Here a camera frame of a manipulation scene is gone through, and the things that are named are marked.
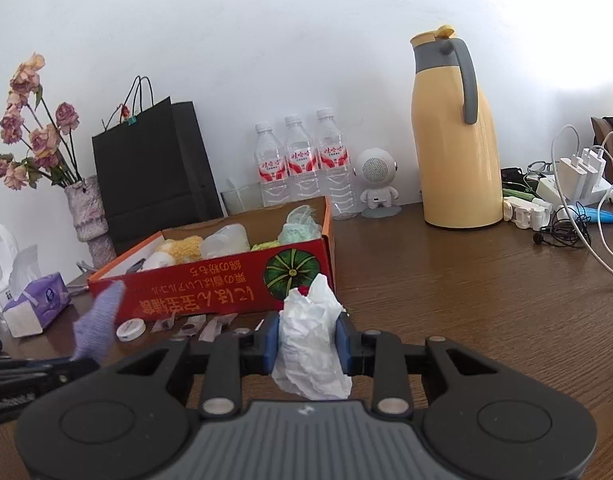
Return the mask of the white tape roll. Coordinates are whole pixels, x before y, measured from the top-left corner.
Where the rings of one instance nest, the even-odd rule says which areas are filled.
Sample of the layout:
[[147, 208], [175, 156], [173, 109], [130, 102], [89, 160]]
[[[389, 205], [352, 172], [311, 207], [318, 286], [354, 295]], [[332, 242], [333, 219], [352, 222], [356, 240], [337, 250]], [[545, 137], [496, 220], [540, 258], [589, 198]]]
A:
[[121, 342], [131, 342], [143, 336], [146, 332], [146, 322], [142, 318], [131, 318], [116, 329], [116, 338]]

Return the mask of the purple cloth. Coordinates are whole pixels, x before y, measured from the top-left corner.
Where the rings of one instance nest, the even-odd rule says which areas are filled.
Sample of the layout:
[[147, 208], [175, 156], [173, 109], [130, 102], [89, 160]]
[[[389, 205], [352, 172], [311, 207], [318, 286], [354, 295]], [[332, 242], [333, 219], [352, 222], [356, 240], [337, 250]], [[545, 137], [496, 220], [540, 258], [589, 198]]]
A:
[[74, 323], [71, 361], [92, 359], [97, 364], [105, 361], [116, 333], [114, 322], [125, 290], [123, 282], [112, 282], [96, 297], [92, 308]]

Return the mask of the white power strip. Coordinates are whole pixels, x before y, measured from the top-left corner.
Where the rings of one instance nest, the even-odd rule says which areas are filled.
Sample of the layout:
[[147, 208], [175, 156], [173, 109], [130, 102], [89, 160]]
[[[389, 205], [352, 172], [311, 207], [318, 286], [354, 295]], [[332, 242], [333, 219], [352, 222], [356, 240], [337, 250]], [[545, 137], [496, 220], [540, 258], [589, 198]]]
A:
[[549, 226], [553, 204], [535, 198], [530, 202], [515, 196], [507, 196], [503, 202], [503, 217], [517, 228], [538, 232]]

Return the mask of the knitted purple vase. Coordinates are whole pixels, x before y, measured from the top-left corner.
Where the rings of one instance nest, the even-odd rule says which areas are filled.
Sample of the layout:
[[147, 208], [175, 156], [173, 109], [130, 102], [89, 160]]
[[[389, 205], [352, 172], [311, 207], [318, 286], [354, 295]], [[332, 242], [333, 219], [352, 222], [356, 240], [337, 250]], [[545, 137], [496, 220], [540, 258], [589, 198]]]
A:
[[87, 245], [93, 267], [100, 269], [116, 258], [96, 176], [64, 189], [76, 237]]

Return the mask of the small wrapper packets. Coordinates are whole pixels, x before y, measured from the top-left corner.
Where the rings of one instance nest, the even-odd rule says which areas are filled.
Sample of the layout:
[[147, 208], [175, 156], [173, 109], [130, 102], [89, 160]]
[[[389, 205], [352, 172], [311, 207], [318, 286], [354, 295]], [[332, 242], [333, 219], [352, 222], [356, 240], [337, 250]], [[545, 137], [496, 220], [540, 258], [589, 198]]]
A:
[[186, 318], [180, 328], [174, 330], [173, 337], [176, 339], [198, 337], [199, 341], [212, 342], [226, 330], [236, 317], [237, 313], [232, 313], [216, 315], [207, 320], [205, 314], [194, 315]]

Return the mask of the middle water bottle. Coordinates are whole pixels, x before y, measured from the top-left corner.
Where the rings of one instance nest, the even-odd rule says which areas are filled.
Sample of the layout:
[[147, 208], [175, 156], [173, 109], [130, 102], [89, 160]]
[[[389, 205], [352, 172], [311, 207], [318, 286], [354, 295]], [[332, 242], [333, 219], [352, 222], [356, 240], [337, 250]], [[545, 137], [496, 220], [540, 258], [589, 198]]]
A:
[[299, 115], [285, 118], [287, 127], [286, 152], [296, 200], [320, 196], [317, 148]]

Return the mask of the translucent plastic bottle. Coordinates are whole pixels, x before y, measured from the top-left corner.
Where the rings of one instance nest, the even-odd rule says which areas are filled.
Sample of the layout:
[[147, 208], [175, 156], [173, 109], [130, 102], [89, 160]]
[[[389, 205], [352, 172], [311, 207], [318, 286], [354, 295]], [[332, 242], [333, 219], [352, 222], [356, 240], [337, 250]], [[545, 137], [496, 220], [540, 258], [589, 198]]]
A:
[[209, 235], [200, 244], [203, 260], [222, 258], [248, 252], [251, 246], [246, 228], [240, 224], [229, 224]]

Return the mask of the glass cup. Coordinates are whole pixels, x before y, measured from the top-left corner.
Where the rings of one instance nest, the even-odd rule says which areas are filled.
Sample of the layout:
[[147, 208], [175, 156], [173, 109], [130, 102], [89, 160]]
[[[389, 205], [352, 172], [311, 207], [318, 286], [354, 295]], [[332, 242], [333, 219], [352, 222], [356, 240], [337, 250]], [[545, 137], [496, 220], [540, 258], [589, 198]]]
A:
[[226, 180], [227, 188], [221, 192], [222, 202], [229, 216], [264, 207], [261, 185], [259, 182], [247, 185], [236, 185], [232, 180]]

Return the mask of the white tissue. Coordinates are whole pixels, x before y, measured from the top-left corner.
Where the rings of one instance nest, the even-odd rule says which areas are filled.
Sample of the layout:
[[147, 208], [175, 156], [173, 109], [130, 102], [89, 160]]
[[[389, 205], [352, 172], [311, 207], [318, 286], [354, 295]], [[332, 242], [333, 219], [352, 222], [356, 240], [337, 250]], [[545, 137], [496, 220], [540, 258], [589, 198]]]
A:
[[335, 346], [335, 324], [345, 309], [319, 274], [303, 295], [290, 290], [279, 312], [278, 353], [272, 377], [286, 393], [311, 401], [345, 400], [352, 378]]

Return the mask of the water bottle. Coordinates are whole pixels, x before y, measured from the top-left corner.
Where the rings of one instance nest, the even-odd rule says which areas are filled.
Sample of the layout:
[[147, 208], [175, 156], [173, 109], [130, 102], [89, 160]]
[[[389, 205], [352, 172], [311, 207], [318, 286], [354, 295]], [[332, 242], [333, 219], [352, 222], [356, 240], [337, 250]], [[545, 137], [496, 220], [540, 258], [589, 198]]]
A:
[[289, 171], [282, 144], [267, 122], [256, 124], [256, 168], [265, 207], [288, 203], [290, 200]]
[[347, 220], [355, 216], [356, 200], [349, 149], [343, 133], [335, 121], [331, 108], [317, 110], [318, 156], [333, 218]]
[[299, 115], [285, 118], [287, 127], [286, 152], [296, 200], [320, 196], [317, 148]]

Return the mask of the red cardboard box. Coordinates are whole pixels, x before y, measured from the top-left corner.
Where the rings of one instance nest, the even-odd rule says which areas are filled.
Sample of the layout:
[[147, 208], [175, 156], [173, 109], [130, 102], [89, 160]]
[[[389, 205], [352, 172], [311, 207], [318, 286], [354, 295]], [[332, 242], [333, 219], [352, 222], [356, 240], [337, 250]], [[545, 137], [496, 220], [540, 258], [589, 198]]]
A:
[[[270, 242], [280, 234], [288, 214], [302, 205], [312, 209], [315, 223], [321, 227], [320, 237], [315, 240], [163, 269], [128, 271], [139, 260], [147, 259], [165, 240], [184, 240], [192, 235], [208, 238], [231, 224], [243, 226], [252, 245]], [[290, 290], [296, 288], [307, 292], [318, 274], [325, 275], [330, 286], [335, 285], [332, 228], [330, 200], [319, 196], [166, 229], [151, 235], [90, 275], [88, 286], [92, 295], [97, 297], [113, 282], [125, 285], [125, 294], [116, 313], [118, 324], [130, 318], [151, 322], [171, 315], [279, 310]]]

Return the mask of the yellow plush toy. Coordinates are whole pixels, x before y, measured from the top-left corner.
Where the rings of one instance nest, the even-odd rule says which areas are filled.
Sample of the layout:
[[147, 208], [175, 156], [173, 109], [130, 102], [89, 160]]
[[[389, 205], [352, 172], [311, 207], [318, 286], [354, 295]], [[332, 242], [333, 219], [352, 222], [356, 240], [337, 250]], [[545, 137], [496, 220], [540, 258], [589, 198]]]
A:
[[203, 238], [198, 235], [188, 236], [182, 240], [165, 240], [154, 252], [169, 266], [192, 263], [202, 259], [202, 243]]

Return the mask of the right water bottle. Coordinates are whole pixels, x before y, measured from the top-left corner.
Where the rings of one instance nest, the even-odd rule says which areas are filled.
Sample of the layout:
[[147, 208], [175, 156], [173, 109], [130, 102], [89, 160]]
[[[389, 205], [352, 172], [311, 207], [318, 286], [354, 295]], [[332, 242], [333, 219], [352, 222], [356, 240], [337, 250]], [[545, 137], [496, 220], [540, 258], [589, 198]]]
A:
[[331, 108], [317, 110], [318, 156], [333, 218], [347, 220], [355, 216], [356, 200], [349, 149], [343, 133], [335, 121]]

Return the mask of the eyeglasses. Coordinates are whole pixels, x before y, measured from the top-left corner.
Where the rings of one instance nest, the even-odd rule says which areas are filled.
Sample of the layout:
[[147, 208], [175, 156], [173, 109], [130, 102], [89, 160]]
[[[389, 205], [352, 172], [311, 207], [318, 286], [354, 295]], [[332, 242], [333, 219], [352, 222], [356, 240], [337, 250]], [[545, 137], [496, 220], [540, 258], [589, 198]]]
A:
[[527, 165], [527, 174], [553, 174], [553, 162], [547, 160], [535, 160]]

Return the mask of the dried pink flowers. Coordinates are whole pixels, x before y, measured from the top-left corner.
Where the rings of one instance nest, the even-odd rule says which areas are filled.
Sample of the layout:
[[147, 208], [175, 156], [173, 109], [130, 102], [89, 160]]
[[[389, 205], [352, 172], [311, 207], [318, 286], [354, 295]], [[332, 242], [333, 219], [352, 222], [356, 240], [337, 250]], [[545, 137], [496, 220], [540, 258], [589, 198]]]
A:
[[43, 179], [60, 188], [83, 180], [73, 141], [79, 113], [68, 102], [60, 103], [56, 110], [49, 108], [40, 77], [44, 66], [44, 56], [38, 53], [18, 65], [0, 118], [3, 144], [24, 147], [21, 157], [0, 153], [0, 181], [14, 191], [36, 188]]

